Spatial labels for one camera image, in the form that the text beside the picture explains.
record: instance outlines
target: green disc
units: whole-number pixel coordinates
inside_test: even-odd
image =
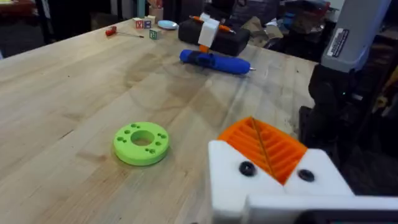
[[[147,166],[159,162],[169,148],[169,134],[157,124],[136,122],[119,131],[113,139],[115,154],[123,162]]]

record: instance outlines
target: light blue dish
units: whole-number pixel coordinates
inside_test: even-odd
[[[178,28],[178,24],[173,21],[159,21],[157,25],[163,29],[173,30]]]

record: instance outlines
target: orange ribbed part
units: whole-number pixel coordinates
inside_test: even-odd
[[[288,134],[252,117],[234,123],[218,139],[226,141],[282,185],[307,150]]]

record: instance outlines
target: red handle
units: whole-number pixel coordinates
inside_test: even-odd
[[[113,34],[116,33],[116,30],[117,30],[117,29],[118,29],[118,28],[117,28],[116,26],[111,26],[110,29],[108,29],[108,30],[105,31],[105,35],[111,36],[111,35],[113,35]]]

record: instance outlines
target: black screw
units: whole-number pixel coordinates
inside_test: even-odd
[[[307,181],[307,182],[313,182],[315,180],[314,174],[306,169],[300,169],[297,172],[298,177],[300,177],[302,180]]]
[[[244,161],[239,166],[239,171],[246,177],[252,177],[256,174],[256,167],[249,161]]]

